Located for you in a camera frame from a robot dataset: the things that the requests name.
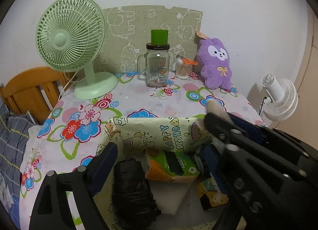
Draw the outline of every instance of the jar handle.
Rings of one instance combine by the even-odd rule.
[[[147,53],[141,54],[137,58],[137,71],[139,72],[140,75],[146,75],[146,54]],[[145,58],[145,66],[143,69],[141,69],[141,65],[140,65],[142,58]]]

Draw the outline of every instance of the plaid bedding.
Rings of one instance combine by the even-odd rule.
[[[0,108],[0,199],[18,228],[20,165],[33,125],[28,116],[10,113],[6,105]]]

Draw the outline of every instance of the fan stand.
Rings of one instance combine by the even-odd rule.
[[[93,63],[88,62],[84,65],[85,78],[76,84],[74,95],[78,99],[88,100],[101,97],[112,91],[118,79],[110,72],[94,73]]]

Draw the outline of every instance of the yellow bow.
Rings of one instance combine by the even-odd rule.
[[[222,71],[222,72],[221,72],[221,76],[222,76],[222,75],[226,76],[226,74],[225,74],[225,72],[227,71],[227,68],[226,68],[226,67],[224,67],[224,68],[218,67],[217,70]]]

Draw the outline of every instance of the wooden bed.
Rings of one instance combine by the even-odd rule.
[[[67,73],[66,75],[71,78],[73,74]],[[0,96],[11,110],[17,114],[25,114],[30,111],[42,124],[51,110],[40,91],[40,87],[44,89],[51,106],[54,107],[60,95],[57,81],[63,87],[68,82],[62,72],[49,67],[29,69],[12,78],[4,88],[0,87]]]

